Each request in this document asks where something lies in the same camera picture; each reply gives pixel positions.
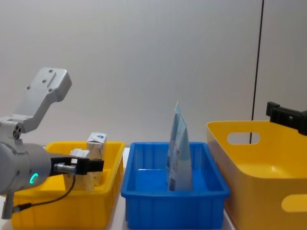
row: basket handle hole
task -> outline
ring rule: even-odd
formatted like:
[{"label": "basket handle hole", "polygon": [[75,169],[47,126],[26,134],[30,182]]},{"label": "basket handle hole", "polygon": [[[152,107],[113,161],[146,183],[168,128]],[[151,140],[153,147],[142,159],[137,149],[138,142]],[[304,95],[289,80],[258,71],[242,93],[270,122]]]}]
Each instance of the basket handle hole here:
[{"label": "basket handle hole", "polygon": [[260,135],[256,132],[236,132],[227,136],[227,141],[231,145],[248,145],[251,135],[251,144],[258,144]]},{"label": "basket handle hole", "polygon": [[289,195],[282,201],[286,212],[307,212],[307,194]]}]

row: white table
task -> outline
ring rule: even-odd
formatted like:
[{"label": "white table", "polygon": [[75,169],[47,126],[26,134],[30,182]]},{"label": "white table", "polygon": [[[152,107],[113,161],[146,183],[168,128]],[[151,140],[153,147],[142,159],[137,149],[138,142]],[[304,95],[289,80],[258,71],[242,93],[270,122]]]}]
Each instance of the white table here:
[{"label": "white table", "polygon": [[[124,168],[127,165],[129,150],[130,150],[129,148],[125,148],[124,153],[123,153]],[[3,202],[4,202],[4,197],[0,196],[0,212],[1,213],[2,213]],[[2,230],[12,230],[13,229],[11,221],[2,220],[2,219],[0,219],[0,227],[2,228]],[[118,197],[113,219],[111,220],[109,226],[106,229],[107,230],[128,230],[127,223],[125,221],[125,199],[122,198],[120,195]],[[224,211],[224,221],[223,221],[222,230],[235,230],[234,226],[232,225],[225,211]]]}]

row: yellow storage basket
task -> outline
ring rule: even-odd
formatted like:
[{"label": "yellow storage basket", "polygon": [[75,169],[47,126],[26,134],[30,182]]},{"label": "yellow storage basket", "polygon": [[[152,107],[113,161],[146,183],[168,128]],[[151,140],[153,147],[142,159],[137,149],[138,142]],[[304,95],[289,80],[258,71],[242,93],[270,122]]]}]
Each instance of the yellow storage basket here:
[{"label": "yellow storage basket", "polygon": [[[234,145],[230,133],[256,132]],[[269,121],[211,122],[207,140],[231,189],[225,209],[238,230],[307,229],[307,137]]]},{"label": "yellow storage basket", "polygon": [[[46,150],[70,154],[73,149],[86,149],[86,142],[50,143]],[[71,191],[58,202],[32,207],[13,214],[15,228],[103,228],[110,218],[123,174],[123,142],[106,143],[102,185],[94,191]],[[14,204],[37,203],[55,199],[65,193],[62,175],[49,177],[42,185],[15,193]]]}]

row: blue plastic bin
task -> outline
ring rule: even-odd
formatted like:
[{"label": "blue plastic bin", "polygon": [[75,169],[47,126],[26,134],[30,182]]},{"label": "blue plastic bin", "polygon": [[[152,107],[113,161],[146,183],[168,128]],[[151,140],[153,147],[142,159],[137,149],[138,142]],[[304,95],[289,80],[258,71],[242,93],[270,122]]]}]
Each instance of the blue plastic bin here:
[{"label": "blue plastic bin", "polygon": [[168,143],[133,143],[121,195],[130,229],[218,229],[230,190],[207,144],[190,142],[193,191],[168,191]]}]

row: black cable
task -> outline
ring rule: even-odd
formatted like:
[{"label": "black cable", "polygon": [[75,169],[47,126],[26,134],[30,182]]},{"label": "black cable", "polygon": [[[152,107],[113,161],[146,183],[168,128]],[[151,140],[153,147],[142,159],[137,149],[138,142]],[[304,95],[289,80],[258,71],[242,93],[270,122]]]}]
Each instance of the black cable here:
[{"label": "black cable", "polygon": [[63,198],[65,198],[73,189],[73,187],[75,186],[76,183],[76,175],[73,175],[73,179],[72,179],[72,183],[71,183],[71,187],[67,190],[67,192],[65,194],[63,194],[62,196],[54,199],[54,200],[49,200],[49,201],[44,201],[44,202],[40,202],[40,203],[25,203],[25,204],[21,204],[21,205],[17,205],[13,208],[13,212],[21,212],[25,209],[31,208],[31,207],[35,207],[35,206],[40,206],[40,205],[48,205],[54,202],[57,202]]},{"label": "black cable", "polygon": [[259,55],[260,55],[260,43],[261,43],[261,31],[262,31],[262,20],[263,20],[263,8],[264,8],[264,0],[262,0],[261,6],[261,17],[260,17],[260,29],[259,29],[259,39],[258,39],[258,52],[257,52],[257,63],[256,63],[256,76],[255,76],[255,86],[254,86],[254,98],[253,98],[253,108],[251,111],[251,120],[254,120],[254,112],[255,112],[255,100],[256,100],[256,88],[257,88],[257,78],[258,78],[258,66],[259,66]]}]

